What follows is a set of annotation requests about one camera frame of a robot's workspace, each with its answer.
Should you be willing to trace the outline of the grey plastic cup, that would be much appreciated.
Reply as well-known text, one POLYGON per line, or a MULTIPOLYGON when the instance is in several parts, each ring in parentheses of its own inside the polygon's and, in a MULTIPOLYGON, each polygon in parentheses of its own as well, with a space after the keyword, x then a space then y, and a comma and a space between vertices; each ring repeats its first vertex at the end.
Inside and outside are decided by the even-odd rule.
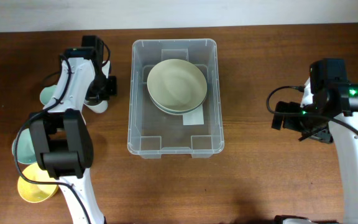
MULTIPOLYGON (((103 65, 103 67, 102 67, 102 73, 106 78, 109 76, 110 68, 111 68, 111 63, 108 60, 108 61, 106 61, 106 65, 103 65)), ((85 100, 84 105, 86 107, 88 107, 91 111, 93 111, 94 113, 103 113, 108 108, 108 101, 103 100, 103 101, 94 103, 92 101, 85 100)))

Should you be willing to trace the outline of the green plastic cup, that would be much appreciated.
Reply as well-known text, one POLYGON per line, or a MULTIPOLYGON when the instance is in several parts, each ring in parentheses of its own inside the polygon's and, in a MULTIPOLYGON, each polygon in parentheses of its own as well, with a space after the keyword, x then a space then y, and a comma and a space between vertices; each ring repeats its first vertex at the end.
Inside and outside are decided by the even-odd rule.
POLYGON ((56 89, 56 85, 52 85, 52 86, 48 86, 45 87, 41 92, 40 92, 40 102, 43 105, 47 105, 48 102, 51 100, 53 93, 56 89))

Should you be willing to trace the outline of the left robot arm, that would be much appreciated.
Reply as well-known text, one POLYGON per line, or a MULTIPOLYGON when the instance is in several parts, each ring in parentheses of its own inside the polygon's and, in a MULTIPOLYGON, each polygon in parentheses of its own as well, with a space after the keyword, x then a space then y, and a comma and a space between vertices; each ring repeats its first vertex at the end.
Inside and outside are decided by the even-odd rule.
POLYGON ((117 79, 104 57, 109 52, 96 35, 85 35, 80 47, 66 49, 59 56, 60 76, 50 101, 25 122, 37 164, 49 175, 47 184, 63 192, 74 223, 106 222, 91 183, 94 149, 82 109, 91 103, 94 112, 103 113, 117 94, 117 79))

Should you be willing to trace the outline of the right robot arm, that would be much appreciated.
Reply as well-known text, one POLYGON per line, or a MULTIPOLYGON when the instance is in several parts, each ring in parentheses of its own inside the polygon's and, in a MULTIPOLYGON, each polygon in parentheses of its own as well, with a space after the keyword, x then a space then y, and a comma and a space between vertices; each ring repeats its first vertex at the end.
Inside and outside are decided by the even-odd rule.
POLYGON ((336 147, 344 193, 344 223, 358 223, 358 84, 347 77, 343 59, 310 65, 299 103, 278 102, 273 128, 301 133, 336 147))

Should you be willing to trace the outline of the clear plastic storage bin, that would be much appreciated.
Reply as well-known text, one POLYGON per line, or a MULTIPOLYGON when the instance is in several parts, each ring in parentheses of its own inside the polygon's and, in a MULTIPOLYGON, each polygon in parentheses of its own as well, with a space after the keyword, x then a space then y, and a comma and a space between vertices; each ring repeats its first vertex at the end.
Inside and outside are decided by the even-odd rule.
POLYGON ((144 159, 164 154, 207 158, 224 149, 219 89, 218 48, 213 39, 149 39, 132 45, 131 93, 127 148, 144 159), (183 125, 183 115, 158 109, 147 90, 147 77, 158 63, 186 60, 204 74, 208 92, 203 102, 204 125, 183 125))

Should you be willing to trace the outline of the green small bowl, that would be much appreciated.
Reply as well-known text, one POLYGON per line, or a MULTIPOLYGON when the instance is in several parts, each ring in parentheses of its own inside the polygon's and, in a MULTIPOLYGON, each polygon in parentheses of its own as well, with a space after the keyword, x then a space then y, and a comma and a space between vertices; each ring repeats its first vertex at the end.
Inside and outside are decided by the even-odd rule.
POLYGON ((19 142, 17 143, 17 160, 25 165, 37 162, 29 129, 21 132, 19 142))

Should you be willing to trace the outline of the white label in bin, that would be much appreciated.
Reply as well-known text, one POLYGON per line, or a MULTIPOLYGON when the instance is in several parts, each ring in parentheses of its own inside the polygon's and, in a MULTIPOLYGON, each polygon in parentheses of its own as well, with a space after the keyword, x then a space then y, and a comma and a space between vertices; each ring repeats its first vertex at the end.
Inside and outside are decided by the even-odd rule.
POLYGON ((200 105, 193 111, 183 114, 183 125, 204 125, 203 105, 200 105))

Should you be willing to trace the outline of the yellow small bowl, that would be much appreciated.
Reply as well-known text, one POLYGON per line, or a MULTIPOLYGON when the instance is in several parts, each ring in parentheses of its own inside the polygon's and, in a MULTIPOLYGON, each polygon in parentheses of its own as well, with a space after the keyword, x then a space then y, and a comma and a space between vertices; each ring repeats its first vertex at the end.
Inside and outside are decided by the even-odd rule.
MULTIPOLYGON (((54 182, 46 170, 42 170, 37 164, 29 165, 22 172, 28 179, 37 182, 54 182)), ((31 184, 22 177, 18 178, 17 191, 26 202, 40 203, 54 196, 58 191, 58 185, 31 184)))

